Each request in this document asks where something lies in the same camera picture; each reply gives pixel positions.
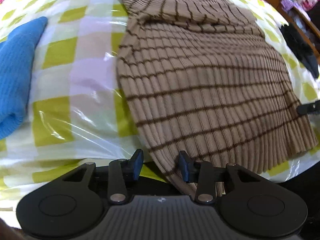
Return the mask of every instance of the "bed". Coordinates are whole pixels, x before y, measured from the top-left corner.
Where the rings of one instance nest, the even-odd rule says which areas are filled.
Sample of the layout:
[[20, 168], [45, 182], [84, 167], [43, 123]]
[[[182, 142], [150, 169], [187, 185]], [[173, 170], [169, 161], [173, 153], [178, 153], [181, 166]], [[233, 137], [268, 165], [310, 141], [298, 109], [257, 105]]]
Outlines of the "bed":
[[[263, 0], [231, 0], [250, 9], [266, 41], [279, 51], [294, 92], [302, 103], [320, 99], [319, 81], [287, 47], [278, 26], [286, 20]], [[0, 141], [0, 217], [15, 217], [27, 193], [94, 160], [98, 166], [130, 158], [142, 148], [128, 105], [116, 81], [115, 56], [127, 13], [120, 0], [5, 0], [0, 4], [0, 42], [17, 26], [40, 16], [49, 19], [36, 48], [28, 116]], [[319, 117], [310, 120], [320, 141]], [[262, 174], [287, 181], [320, 160], [320, 144]], [[162, 180], [143, 167], [142, 175]]]

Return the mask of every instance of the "blue sweater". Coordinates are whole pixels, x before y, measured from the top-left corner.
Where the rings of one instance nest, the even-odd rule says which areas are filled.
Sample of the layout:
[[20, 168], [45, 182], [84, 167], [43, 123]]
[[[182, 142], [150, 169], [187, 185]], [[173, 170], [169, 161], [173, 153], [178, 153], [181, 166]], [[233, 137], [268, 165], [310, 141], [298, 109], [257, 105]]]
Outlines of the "blue sweater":
[[47, 22], [40, 17], [23, 24], [0, 43], [0, 140], [13, 133], [26, 115], [35, 48]]

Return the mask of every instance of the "black circular pad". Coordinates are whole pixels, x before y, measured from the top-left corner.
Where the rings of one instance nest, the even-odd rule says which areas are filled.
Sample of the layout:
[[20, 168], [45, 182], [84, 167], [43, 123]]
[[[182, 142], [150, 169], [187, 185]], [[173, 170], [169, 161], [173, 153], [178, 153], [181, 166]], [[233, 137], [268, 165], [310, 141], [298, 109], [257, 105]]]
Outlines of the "black circular pad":
[[241, 183], [221, 198], [220, 213], [235, 229], [252, 236], [282, 237], [307, 219], [305, 202], [273, 183]]
[[49, 183], [26, 195], [17, 206], [23, 230], [41, 239], [77, 236], [94, 226], [102, 212], [96, 193], [67, 181]]
[[67, 195], [52, 195], [44, 198], [40, 204], [40, 211], [52, 217], [65, 216], [71, 213], [77, 206], [77, 201]]
[[259, 216], [273, 217], [284, 210], [284, 203], [274, 196], [259, 195], [249, 199], [248, 208], [252, 213]]

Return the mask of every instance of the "knit sweater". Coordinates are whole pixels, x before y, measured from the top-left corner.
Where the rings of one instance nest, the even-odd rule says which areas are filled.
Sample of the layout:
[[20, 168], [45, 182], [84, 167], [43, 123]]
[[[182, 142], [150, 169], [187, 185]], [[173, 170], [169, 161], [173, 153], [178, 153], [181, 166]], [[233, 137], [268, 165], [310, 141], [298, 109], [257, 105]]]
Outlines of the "knit sweater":
[[281, 55], [227, 0], [122, 0], [117, 75], [151, 157], [180, 191], [178, 152], [261, 173], [317, 139]]

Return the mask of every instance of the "metal pivot screw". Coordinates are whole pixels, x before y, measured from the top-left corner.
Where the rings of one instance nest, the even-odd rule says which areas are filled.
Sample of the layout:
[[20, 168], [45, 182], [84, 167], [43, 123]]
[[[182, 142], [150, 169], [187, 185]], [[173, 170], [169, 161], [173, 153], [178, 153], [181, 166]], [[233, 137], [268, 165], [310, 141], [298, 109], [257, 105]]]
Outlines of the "metal pivot screw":
[[110, 200], [113, 202], [122, 202], [125, 200], [125, 195], [121, 193], [116, 193], [110, 196]]
[[210, 194], [200, 194], [198, 200], [201, 202], [210, 202], [213, 200], [213, 196]]

